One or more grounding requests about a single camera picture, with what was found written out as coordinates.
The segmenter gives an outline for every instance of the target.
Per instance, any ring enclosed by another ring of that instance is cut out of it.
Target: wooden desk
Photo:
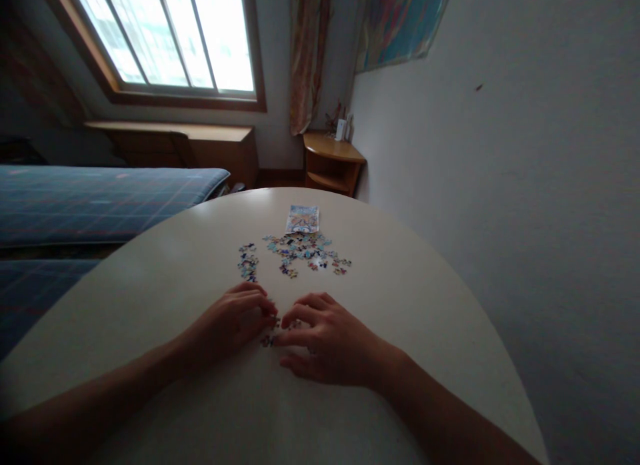
[[[305,186],[353,197],[360,165],[367,160],[346,141],[335,141],[322,131],[304,134],[307,149]]]
[[[333,240],[331,250],[353,262],[346,275],[336,276],[331,266],[313,271],[302,260],[295,279],[281,273],[281,257],[261,238],[283,235],[292,203],[320,207],[320,231]],[[548,463],[515,367],[453,269],[388,213],[306,188],[206,201],[103,260],[0,364],[3,411],[25,410],[175,337],[240,282],[238,247],[248,243],[257,247],[256,276],[281,316],[303,294],[326,291]],[[296,378],[278,363],[291,351],[256,340],[214,370],[174,384],[92,463],[420,462],[416,441],[380,397]]]
[[[85,126],[103,130],[131,166],[224,168],[232,185],[255,185],[253,127],[142,121],[88,121]]]

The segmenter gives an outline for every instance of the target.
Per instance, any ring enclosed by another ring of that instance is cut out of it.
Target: blue plaid bedspread
[[[0,165],[0,247],[125,243],[207,199],[219,168]]]
[[[0,261],[0,360],[100,260]]]

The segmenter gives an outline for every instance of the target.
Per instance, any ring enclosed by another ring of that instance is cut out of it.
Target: corner shelf
[[[349,191],[349,186],[347,185],[345,179],[342,177],[320,173],[311,173],[310,171],[307,172],[307,176],[319,185],[325,186],[327,188],[333,188],[342,192]]]
[[[319,188],[353,197],[361,165],[367,160],[346,141],[335,141],[321,131],[304,134],[307,149],[307,188]]]

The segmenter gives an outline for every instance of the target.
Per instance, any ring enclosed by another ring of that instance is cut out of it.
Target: window frame
[[[222,94],[218,92],[217,88],[211,90],[171,85],[125,83],[116,71],[102,40],[78,0],[46,1],[111,103],[267,111],[255,0],[242,0],[255,96],[253,92],[244,91]]]

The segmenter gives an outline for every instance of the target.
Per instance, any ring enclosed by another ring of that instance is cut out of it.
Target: wooden nightstand
[[[129,166],[224,168],[232,185],[255,185],[253,127],[141,121],[88,121],[85,126],[104,131]]]
[[[347,141],[325,137],[322,131],[304,134],[307,149],[305,186],[353,197],[360,165],[367,160]]]

